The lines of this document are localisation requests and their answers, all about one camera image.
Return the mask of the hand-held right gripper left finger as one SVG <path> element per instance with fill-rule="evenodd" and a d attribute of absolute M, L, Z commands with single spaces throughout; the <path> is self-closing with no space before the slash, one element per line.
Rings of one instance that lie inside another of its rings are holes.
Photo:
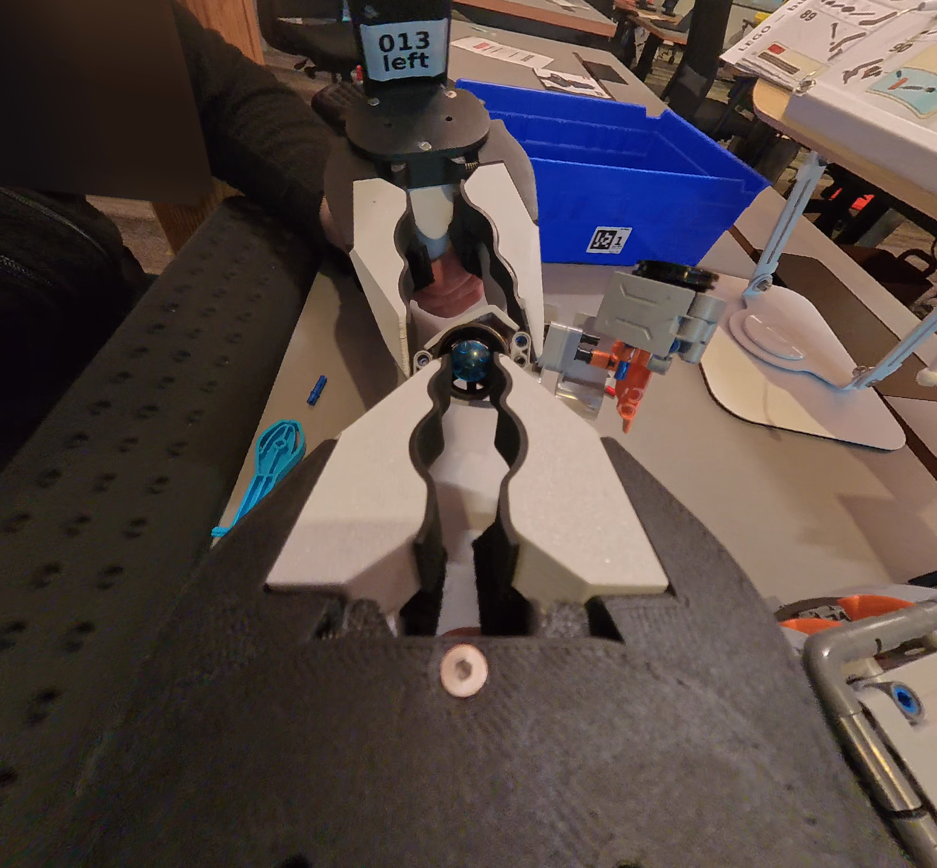
<path fill-rule="evenodd" d="M 450 361 L 431 361 L 334 443 L 266 579 L 277 591 L 370 600 L 386 613 L 444 581 L 429 469 L 443 445 Z"/>

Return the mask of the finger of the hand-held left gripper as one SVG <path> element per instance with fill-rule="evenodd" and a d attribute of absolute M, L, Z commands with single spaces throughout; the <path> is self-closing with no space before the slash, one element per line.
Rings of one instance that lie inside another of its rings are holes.
<path fill-rule="evenodd" d="M 538 361 L 545 340 L 541 241 L 520 192 L 502 162 L 482 164 L 462 182 L 462 197 L 480 216 L 479 259 L 486 301 L 530 337 Z"/>
<path fill-rule="evenodd" d="M 410 375 L 409 301 L 402 288 L 408 263 L 395 240 L 406 213 L 404 189 L 381 178 L 354 182 L 350 258 L 385 346 L 401 373 Z"/>

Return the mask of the translucent blue round stud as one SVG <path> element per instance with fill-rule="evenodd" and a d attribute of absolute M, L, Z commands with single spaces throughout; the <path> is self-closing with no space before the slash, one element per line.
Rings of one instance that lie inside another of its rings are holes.
<path fill-rule="evenodd" d="M 475 389 L 482 384 L 489 372 L 492 352 L 479 339 L 463 339 L 456 342 L 450 351 L 451 374 L 456 383 Z"/>

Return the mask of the grey orange twin-motor toy assembly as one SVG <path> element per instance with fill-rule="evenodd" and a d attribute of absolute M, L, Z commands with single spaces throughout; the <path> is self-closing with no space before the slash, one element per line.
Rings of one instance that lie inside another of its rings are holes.
<path fill-rule="evenodd" d="M 587 370 L 598 370 L 602 378 L 588 386 L 615 400 L 623 432 L 628 433 L 653 375 L 665 374 L 674 359 L 700 363 L 726 309 L 716 295 L 719 280 L 719 274 L 702 267 L 652 260 L 616 271 L 592 330 L 548 323 L 538 361 L 530 357 L 529 335 L 504 312 L 482 305 L 451 320 L 446 330 L 417 350 L 412 370 L 435 360 L 451 361 L 451 347 L 463 339 L 479 339 L 492 352 L 488 376 L 475 389 L 456 383 L 451 374 L 452 393 L 467 401 L 491 395 L 498 354 L 522 370 L 549 370 L 560 379 L 583 380 Z"/>

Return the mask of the person's left forearm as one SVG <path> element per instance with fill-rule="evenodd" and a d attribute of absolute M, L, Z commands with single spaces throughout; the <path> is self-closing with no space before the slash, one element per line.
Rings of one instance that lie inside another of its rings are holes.
<path fill-rule="evenodd" d="M 331 132 L 291 89 L 170 0 L 212 175 L 303 241 L 316 263 Z"/>

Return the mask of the person's left hand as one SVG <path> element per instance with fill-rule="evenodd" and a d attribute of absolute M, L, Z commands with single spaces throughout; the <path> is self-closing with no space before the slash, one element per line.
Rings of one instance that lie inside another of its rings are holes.
<path fill-rule="evenodd" d="M 454 248 L 448 248 L 431 263 L 433 278 L 416 290 L 412 300 L 424 312 L 451 319 L 471 310 L 485 298 L 484 281 L 469 272 Z"/>

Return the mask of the light blue brick separator tool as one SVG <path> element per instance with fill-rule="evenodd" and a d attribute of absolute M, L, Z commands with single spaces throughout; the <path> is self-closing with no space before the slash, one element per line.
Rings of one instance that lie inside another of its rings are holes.
<path fill-rule="evenodd" d="M 219 539 L 227 535 L 302 461 L 305 453 L 306 437 L 299 422 L 280 420 L 265 429 L 255 442 L 253 473 L 238 509 L 227 527 L 213 528 L 212 538 Z"/>

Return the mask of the white paper leaflet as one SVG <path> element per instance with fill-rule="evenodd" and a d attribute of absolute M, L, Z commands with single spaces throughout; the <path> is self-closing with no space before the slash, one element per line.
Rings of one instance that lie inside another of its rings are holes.
<path fill-rule="evenodd" d="M 512 65 L 520 65 L 533 70 L 546 69 L 553 58 L 491 41 L 482 37 L 465 37 L 451 42 L 452 48 L 462 49 L 488 59 Z"/>

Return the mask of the blue plastic bin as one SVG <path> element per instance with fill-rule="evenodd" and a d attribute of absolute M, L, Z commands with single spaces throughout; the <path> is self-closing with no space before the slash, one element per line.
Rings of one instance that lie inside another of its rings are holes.
<path fill-rule="evenodd" d="M 767 180 L 666 109 L 460 79 L 535 176 L 545 264 L 699 265 Z"/>

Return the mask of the printed paper leaflet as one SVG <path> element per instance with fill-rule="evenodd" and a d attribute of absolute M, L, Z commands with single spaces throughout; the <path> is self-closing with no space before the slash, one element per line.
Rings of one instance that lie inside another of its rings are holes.
<path fill-rule="evenodd" d="M 570 74 L 549 68 L 535 68 L 533 74 L 542 87 L 548 91 L 581 98 L 612 99 L 603 86 L 588 75 Z"/>

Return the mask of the small dark brown desk mat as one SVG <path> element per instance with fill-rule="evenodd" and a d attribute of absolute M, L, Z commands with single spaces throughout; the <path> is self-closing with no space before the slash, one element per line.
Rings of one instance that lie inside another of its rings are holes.
<path fill-rule="evenodd" d="M 619 74 L 614 66 L 606 65 L 589 58 L 585 58 L 576 52 L 573 52 L 573 56 L 577 59 L 579 64 L 589 74 L 589 76 L 597 82 L 617 83 L 622 85 L 626 85 L 628 83 L 628 81 Z"/>

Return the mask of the grey background table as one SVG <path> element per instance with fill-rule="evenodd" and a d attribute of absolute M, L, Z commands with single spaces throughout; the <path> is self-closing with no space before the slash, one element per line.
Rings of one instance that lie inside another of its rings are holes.
<path fill-rule="evenodd" d="M 611 38 L 616 22 L 585 0 L 452 0 L 462 8 L 482 9 L 512 19 L 535 21 L 555 28 Z"/>

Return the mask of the white desk lamp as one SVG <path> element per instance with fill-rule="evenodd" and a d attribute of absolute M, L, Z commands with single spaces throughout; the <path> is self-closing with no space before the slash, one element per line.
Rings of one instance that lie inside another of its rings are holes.
<path fill-rule="evenodd" d="M 917 324 L 875 364 L 849 354 L 814 305 L 772 282 L 783 249 L 828 162 L 850 170 L 906 204 L 931 198 L 935 216 L 935 117 L 911 106 L 935 76 L 912 68 L 890 72 L 876 61 L 873 76 L 845 80 L 827 69 L 803 80 L 785 108 L 794 133 L 810 139 L 811 153 L 749 279 L 722 276 L 716 292 L 727 310 L 702 359 L 709 392 L 736 417 L 755 425 L 837 440 L 880 451 L 906 442 L 903 428 L 874 386 L 895 373 L 935 333 L 935 321 Z"/>

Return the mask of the large grey orange toy vehicle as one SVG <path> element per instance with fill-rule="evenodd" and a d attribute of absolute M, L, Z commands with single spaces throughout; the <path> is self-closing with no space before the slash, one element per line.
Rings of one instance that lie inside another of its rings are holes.
<path fill-rule="evenodd" d="M 774 612 L 874 808 L 936 865 L 936 592 L 896 584 Z"/>

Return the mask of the instruction booklet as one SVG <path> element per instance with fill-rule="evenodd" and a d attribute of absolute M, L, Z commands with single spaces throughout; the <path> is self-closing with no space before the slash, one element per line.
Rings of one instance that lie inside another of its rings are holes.
<path fill-rule="evenodd" d="M 935 0 L 787 0 L 722 60 L 935 128 Z"/>

